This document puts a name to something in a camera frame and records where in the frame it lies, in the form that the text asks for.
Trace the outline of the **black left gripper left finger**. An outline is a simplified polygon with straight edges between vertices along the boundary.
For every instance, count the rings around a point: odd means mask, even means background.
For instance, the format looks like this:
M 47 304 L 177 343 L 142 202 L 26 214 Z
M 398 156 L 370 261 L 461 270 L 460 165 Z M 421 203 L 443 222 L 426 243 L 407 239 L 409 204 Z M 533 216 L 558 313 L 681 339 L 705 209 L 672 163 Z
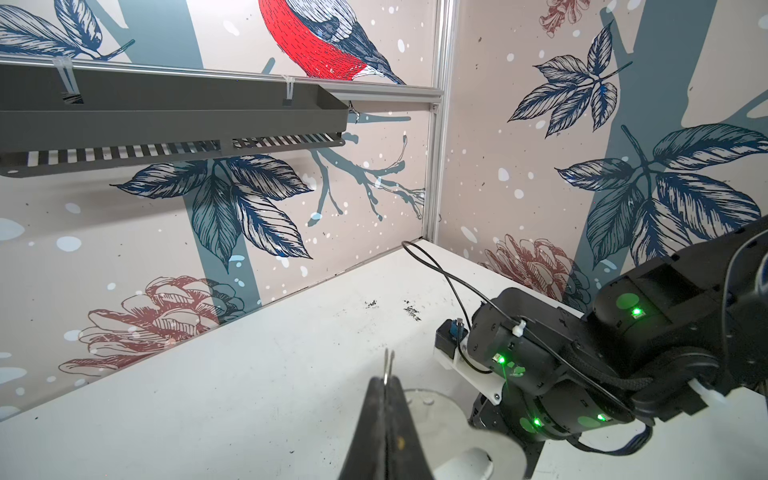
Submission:
M 339 480 L 386 478 L 385 406 L 384 381 L 373 377 L 368 383 Z

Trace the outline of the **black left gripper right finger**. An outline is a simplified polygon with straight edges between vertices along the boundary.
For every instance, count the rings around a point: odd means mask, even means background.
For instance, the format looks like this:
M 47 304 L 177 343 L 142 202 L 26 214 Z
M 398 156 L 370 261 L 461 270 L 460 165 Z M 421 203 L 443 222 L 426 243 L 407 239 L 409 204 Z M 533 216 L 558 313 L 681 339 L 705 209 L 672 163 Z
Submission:
M 385 386 L 385 432 L 385 478 L 432 480 L 431 469 L 397 377 L 389 377 Z

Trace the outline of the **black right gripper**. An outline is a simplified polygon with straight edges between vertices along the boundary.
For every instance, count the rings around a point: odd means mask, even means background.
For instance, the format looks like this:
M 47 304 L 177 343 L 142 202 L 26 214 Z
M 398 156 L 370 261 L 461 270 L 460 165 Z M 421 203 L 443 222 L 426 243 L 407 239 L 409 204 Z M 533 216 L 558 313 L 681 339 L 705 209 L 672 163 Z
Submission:
M 478 429 L 501 433 L 512 439 L 525 454 L 526 468 L 523 478 L 531 479 L 533 477 L 544 443 L 531 440 L 528 432 L 520 425 L 513 427 L 512 420 L 503 413 L 501 406 L 494 405 L 482 393 L 479 393 L 472 404 L 469 424 Z

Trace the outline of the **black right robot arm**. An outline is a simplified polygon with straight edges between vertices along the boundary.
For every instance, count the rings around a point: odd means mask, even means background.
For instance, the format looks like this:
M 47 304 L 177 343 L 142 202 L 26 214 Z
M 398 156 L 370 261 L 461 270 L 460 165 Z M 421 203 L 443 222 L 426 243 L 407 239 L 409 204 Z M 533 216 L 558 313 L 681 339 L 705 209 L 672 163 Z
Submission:
M 650 260 L 602 288 L 582 316 L 518 288 L 482 302 L 469 357 L 501 379 L 470 423 L 512 438 L 534 467 L 546 441 L 694 415 L 767 378 L 767 222 Z

